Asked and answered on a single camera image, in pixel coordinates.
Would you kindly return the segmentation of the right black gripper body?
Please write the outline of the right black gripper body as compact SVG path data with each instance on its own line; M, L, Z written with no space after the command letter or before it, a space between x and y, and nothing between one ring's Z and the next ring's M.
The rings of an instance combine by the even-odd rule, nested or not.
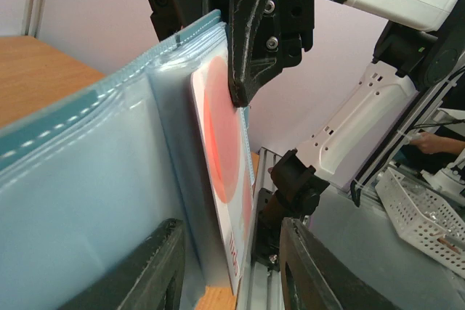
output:
M315 0L148 0L160 40L218 10L227 24L234 79L298 65L313 46Z

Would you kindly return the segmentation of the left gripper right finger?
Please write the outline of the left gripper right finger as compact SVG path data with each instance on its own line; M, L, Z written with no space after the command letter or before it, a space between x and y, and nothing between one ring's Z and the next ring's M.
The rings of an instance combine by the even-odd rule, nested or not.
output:
M298 219L280 231L280 275L286 309L397 309L353 274Z

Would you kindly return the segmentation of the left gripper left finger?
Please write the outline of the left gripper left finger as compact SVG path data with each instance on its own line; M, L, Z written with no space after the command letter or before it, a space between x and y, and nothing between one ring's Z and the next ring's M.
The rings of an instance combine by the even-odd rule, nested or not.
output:
M179 309L185 275L185 224L162 221L104 277L62 309Z

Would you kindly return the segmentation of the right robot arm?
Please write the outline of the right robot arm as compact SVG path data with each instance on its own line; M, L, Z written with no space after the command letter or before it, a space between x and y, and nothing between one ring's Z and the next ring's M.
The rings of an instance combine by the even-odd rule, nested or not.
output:
M464 52L464 0L329 0L382 17L387 25L353 95L294 153L331 179L352 147L394 106L448 76ZM159 39L217 10L227 25L227 91L236 107L313 46L315 0L148 0Z

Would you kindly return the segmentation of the teal card holder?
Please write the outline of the teal card holder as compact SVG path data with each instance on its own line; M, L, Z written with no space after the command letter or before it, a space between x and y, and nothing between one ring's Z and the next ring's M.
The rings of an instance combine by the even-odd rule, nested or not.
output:
M185 224L181 309L230 287L190 78L227 60L214 10L124 68L1 129L1 307L58 309L167 219Z

